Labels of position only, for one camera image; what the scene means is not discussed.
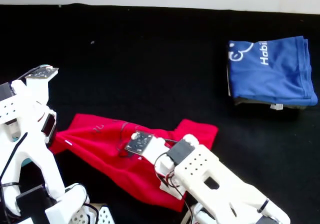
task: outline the white logo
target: white logo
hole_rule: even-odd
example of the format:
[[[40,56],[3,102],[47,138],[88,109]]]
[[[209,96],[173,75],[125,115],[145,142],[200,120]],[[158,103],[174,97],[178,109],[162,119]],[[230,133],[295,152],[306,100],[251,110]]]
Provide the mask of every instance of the white logo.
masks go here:
[[[262,56],[260,57],[261,64],[269,65],[268,64],[268,44],[266,41],[259,41],[260,44],[260,51],[262,52]]]
[[[233,48],[235,46],[234,43],[230,43],[229,47]],[[244,53],[249,52],[254,47],[254,44],[251,43],[250,46],[245,50],[237,50],[237,53],[233,51],[229,51],[229,59],[234,62],[239,62],[244,58]]]

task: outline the electrical wire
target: electrical wire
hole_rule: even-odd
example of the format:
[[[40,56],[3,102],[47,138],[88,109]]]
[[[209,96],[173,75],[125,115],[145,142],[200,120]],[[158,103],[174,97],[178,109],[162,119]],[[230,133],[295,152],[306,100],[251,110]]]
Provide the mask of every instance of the electrical wire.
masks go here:
[[[8,169],[8,166],[9,164],[11,163],[18,147],[22,144],[22,142],[25,140],[25,138],[27,137],[28,135],[28,132],[26,132],[22,138],[18,141],[18,143],[14,146],[10,156],[9,156],[9,159],[8,161],[6,162],[4,168],[3,168],[3,171],[0,175],[0,184],[2,183],[2,178],[4,177],[5,173],[6,173],[6,170]],[[4,217],[5,217],[5,220],[8,224],[11,224],[11,221],[10,221],[10,218],[8,216],[8,213],[7,213],[7,210],[6,210],[6,202],[5,202],[5,195],[4,195],[4,188],[1,186],[0,188],[0,198],[1,198],[1,203],[2,203],[2,209],[3,209],[3,213],[4,213]]]
[[[182,195],[182,193],[178,190],[178,188],[173,184],[172,182],[172,178],[170,179],[170,182],[171,182],[171,185],[172,187],[180,194],[180,196],[182,197],[182,199],[184,200],[184,204],[186,205],[186,207],[188,208],[188,211],[190,212],[190,220],[189,220],[189,223],[192,224],[192,220],[194,219],[194,214],[193,212],[191,211],[191,208],[189,206],[189,204],[187,203],[187,201],[184,199],[184,195]]]
[[[154,173],[155,173],[155,176],[156,176],[162,183],[164,183],[164,184],[167,186],[166,182],[165,182],[163,179],[160,178],[160,176],[159,176],[160,174],[157,173],[157,170],[156,170],[157,161],[158,161],[159,158],[162,157],[164,154],[167,154],[167,152],[162,153],[161,155],[159,155],[159,156],[155,159],[155,162],[154,162]]]
[[[88,203],[84,203],[83,205],[86,206],[86,207],[89,207],[89,208],[93,209],[93,210],[96,212],[96,218],[95,218],[94,224],[98,224],[98,221],[99,221],[99,211],[98,211],[98,209],[95,208],[93,205],[88,204]]]
[[[168,138],[163,138],[166,142],[168,143],[177,143],[176,140],[168,139]]]
[[[87,199],[88,199],[88,192],[87,192],[86,187],[85,187],[83,184],[77,183],[77,184],[75,184],[74,186],[72,186],[72,187],[71,187],[69,190],[67,190],[67,191],[72,190],[72,189],[73,189],[74,187],[76,187],[76,186],[81,186],[81,187],[83,187],[83,188],[85,189],[85,200],[84,200],[82,206],[89,207],[89,208],[93,209],[93,210],[96,212],[96,218],[95,218],[94,224],[98,224],[98,221],[99,221],[99,211],[98,211],[98,209],[95,208],[93,205],[86,203],[86,201],[87,201]]]
[[[29,74],[33,73],[34,71],[36,71],[36,70],[38,70],[38,69],[40,69],[40,68],[43,68],[43,67],[50,67],[50,65],[47,65],[47,64],[38,65],[37,67],[28,70],[25,74],[19,76],[19,77],[17,78],[17,80],[22,80],[22,79],[25,78],[27,75],[29,75]]]

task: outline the black cable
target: black cable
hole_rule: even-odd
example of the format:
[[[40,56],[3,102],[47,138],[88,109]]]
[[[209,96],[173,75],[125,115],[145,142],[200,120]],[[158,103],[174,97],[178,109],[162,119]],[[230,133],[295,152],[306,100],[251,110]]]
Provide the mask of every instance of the black cable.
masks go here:
[[[19,186],[19,182],[9,182],[5,184],[0,183],[0,188],[6,188],[6,187],[11,187],[11,186]]]
[[[68,189],[67,192],[70,191],[70,190],[72,190],[72,189],[73,189],[74,187],[76,187],[76,186],[82,186],[82,187],[85,189],[86,195],[85,195],[85,200],[84,200],[82,206],[89,207],[89,208],[93,209],[93,210],[96,212],[95,224],[98,224],[98,221],[99,221],[99,211],[98,211],[98,209],[95,208],[93,205],[86,203],[86,201],[87,201],[87,199],[88,199],[88,192],[87,192],[86,187],[85,187],[84,185],[80,184],[80,183],[77,183],[77,184],[75,184],[74,186],[72,186],[70,189]]]
[[[0,184],[1,184],[1,181],[2,181],[2,178],[4,177],[5,173],[6,173],[6,170],[12,160],[12,158],[14,157],[18,147],[21,145],[21,143],[25,140],[25,138],[27,137],[28,135],[28,132],[26,132],[22,138],[18,141],[18,143],[14,146],[10,156],[9,156],[9,159],[8,161],[6,162],[4,168],[3,168],[3,171],[0,175]],[[5,217],[5,220],[8,224],[11,224],[11,221],[10,221],[10,218],[8,216],[8,213],[7,213],[7,210],[6,210],[6,202],[5,202],[5,195],[4,195],[4,189],[3,187],[0,188],[0,198],[1,198],[1,203],[2,203],[2,209],[3,209],[3,213],[4,213],[4,217]]]
[[[178,188],[173,184],[172,178],[170,179],[170,182],[171,182],[172,187],[180,194],[180,196],[181,196],[182,199],[184,200],[184,204],[186,205],[186,207],[188,208],[188,211],[189,211],[190,214],[191,214],[191,219],[189,220],[189,223],[192,224],[192,220],[194,219],[194,214],[192,213],[189,204],[188,204],[187,201],[184,199],[184,195],[182,195],[182,193],[178,190]]]
[[[86,207],[89,207],[89,208],[93,209],[93,210],[96,212],[96,219],[95,219],[94,224],[98,224],[98,221],[99,221],[99,211],[98,211],[98,209],[95,208],[93,205],[88,204],[88,203],[84,203],[83,205],[86,206]]]
[[[166,142],[169,142],[169,143],[177,143],[176,140],[172,140],[172,139],[167,139],[167,138],[163,138]]]
[[[157,173],[157,171],[156,171],[157,161],[158,161],[159,158],[162,157],[164,154],[167,154],[167,152],[162,153],[160,156],[158,156],[158,157],[155,159],[155,162],[154,162],[154,172],[155,172],[155,176],[156,176],[163,184],[165,184],[166,186],[168,186],[168,184],[163,180],[163,178],[165,178],[165,176],[164,176],[163,178],[161,178],[161,177],[159,176],[159,174]]]

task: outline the blue fabric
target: blue fabric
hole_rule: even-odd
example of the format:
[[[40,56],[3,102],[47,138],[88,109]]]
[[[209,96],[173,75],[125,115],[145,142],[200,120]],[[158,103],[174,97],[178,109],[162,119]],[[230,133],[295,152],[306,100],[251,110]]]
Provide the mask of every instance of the blue fabric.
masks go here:
[[[230,41],[229,82],[233,98],[314,106],[308,40]]]

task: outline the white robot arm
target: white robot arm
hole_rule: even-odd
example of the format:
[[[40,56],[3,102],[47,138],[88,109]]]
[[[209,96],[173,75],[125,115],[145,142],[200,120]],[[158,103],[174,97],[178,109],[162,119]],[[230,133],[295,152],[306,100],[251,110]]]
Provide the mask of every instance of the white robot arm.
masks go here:
[[[198,201],[182,224],[290,224],[284,211],[237,177],[193,135],[187,134],[171,149],[165,142],[136,132],[125,148],[154,164],[162,190],[178,199],[187,191]]]
[[[73,219],[80,209],[90,223],[98,219],[83,207],[89,203],[83,185],[65,188],[47,148],[57,123],[56,113],[47,106],[48,82],[57,73],[57,68],[41,65],[12,83],[0,85],[0,200],[9,224],[80,223]],[[45,184],[21,193],[19,179],[25,159],[40,168]]]

